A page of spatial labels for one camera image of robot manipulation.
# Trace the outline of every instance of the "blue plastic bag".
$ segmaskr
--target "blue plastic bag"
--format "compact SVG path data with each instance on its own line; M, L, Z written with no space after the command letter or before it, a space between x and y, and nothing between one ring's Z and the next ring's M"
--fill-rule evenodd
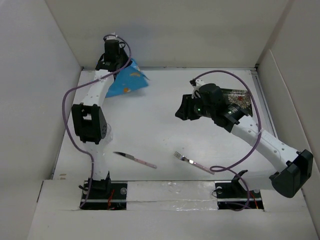
M109 87L106 98L122 95L147 87L147 77L140 71L136 61L132 60L132 64L121 70L115 78L114 83Z

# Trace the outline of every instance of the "knife blade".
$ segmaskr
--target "knife blade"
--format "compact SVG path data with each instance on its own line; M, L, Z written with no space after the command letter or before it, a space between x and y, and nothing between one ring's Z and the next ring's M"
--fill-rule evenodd
M114 153L114 154L118 154L118 155L120 155L120 156L123 156L123 157L125 157L125 158L127 158L127 159L133 160L133 161L135 161L136 163L139 163L139 164L143 164L143 165L145 165L145 166L148 166L148 167L150 167L150 168L153 168L153 169L156 169L156 168L157 168L156 165L151 164L151 163L146 162L146 161L143 161L143 160L141 160L141 159L135 158L134 156L132 156L132 155L130 155L130 154L127 154L127 153L124 153L124 152L120 152L120 151L114 151L113 153Z

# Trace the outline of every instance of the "fork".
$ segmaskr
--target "fork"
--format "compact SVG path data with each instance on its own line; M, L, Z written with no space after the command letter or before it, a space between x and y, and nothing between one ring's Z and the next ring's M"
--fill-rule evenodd
M209 168L205 167L205 166L202 166L201 164L193 161L193 160L190 160L188 158L186 158L185 156L181 155L179 152L175 151L174 154L173 154L177 159L181 160L181 161L184 161L184 162L187 162L195 167L197 167L198 169L201 169L209 174L212 174L214 175L215 173L213 171L210 171Z

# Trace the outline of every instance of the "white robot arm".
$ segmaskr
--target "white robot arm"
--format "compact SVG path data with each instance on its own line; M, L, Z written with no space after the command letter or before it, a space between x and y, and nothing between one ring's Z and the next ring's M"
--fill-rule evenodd
M297 151L264 129L259 132L258 124L245 110L234 103L226 104L222 90L215 84L205 84L201 79L192 80L190 83L194 87L193 93L183 95L181 107L175 116L182 120L212 118L218 126L241 138L250 146L256 144L261 133L256 150L272 164L274 169L244 170L239 175L250 191L272 189L287 198L292 198L311 176L313 155L308 150ZM235 188L240 185L245 188L239 179L233 181L233 184Z
M121 42L116 35L110 34L103 38L104 54L95 68L94 81L80 104L74 104L71 108L74 131L83 142L86 152L92 154L94 159L94 171L92 179L101 181L106 179L108 169L103 156L105 137L108 125L102 112L102 105L109 87L115 81L115 75L108 74L123 68L130 61Z

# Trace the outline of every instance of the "knife handle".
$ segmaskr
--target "knife handle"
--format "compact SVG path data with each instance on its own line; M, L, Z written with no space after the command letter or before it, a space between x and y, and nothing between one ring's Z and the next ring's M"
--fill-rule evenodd
M146 161L143 161L143 160L140 160L140 159L138 159L138 158L134 158L134 161L137 162L137 163L139 163L139 164L146 165L146 166L148 166L148 167L150 167L150 168L153 168L153 169L156 169L156 168L157 168L156 165L151 164L151 163L146 162Z

